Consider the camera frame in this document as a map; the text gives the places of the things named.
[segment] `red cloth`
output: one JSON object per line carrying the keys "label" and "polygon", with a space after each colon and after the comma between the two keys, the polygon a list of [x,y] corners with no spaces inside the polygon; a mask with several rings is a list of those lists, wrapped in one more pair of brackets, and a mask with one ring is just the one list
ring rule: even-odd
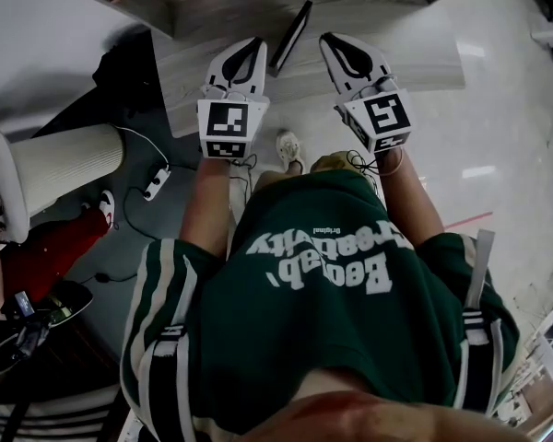
{"label": "red cloth", "polygon": [[0,254],[5,299],[24,290],[31,302],[40,301],[108,230],[104,214],[97,208],[71,221],[34,227],[23,244],[8,245]]}

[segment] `red line on floor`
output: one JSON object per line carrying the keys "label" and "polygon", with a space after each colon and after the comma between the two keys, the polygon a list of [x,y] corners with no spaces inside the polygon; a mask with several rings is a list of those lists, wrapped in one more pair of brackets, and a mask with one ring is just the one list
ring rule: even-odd
{"label": "red line on floor", "polygon": [[461,221],[457,221],[456,223],[452,223],[450,225],[445,226],[445,229],[450,229],[451,227],[457,227],[461,225],[465,225],[467,223],[471,223],[472,221],[476,221],[477,219],[481,219],[482,217],[492,216],[493,212],[488,211],[487,213],[483,213],[482,215],[472,216],[468,217],[467,219],[463,219]]}

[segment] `white cylinder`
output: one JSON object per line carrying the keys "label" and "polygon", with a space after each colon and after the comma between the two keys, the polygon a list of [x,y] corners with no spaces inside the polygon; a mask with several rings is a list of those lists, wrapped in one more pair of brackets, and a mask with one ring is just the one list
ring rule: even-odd
{"label": "white cylinder", "polygon": [[108,124],[49,134],[10,146],[29,217],[60,196],[119,168],[123,143]]}

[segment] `white floor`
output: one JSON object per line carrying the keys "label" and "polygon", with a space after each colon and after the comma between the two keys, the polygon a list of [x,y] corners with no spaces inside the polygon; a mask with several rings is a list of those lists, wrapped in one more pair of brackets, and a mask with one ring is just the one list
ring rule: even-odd
{"label": "white floor", "polygon": [[[466,88],[412,93],[418,130],[406,150],[445,225],[485,215],[450,230],[496,231],[490,269],[526,336],[537,321],[532,313],[541,309],[529,284],[547,290],[553,269],[553,151],[547,149],[553,63],[530,39],[532,0],[441,0],[436,5],[453,25]],[[262,159],[255,174],[278,168],[279,127],[299,136],[309,163],[336,150],[360,149],[332,110],[334,97],[334,89],[331,97],[316,97],[311,112],[292,107],[288,112],[295,116],[270,110],[254,143]]]}

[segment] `shoe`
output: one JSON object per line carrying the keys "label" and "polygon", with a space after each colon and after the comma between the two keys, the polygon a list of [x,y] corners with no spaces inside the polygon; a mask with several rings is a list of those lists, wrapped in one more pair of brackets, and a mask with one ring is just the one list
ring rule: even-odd
{"label": "shoe", "polygon": [[109,225],[109,229],[111,229],[112,221],[114,220],[114,197],[108,190],[104,190],[100,194],[99,209],[104,214],[104,217],[107,220],[107,225]]}
{"label": "shoe", "polygon": [[301,173],[305,173],[305,162],[301,158],[301,145],[297,136],[288,130],[282,130],[276,137],[276,151],[283,161],[285,171],[291,162],[301,164]]}

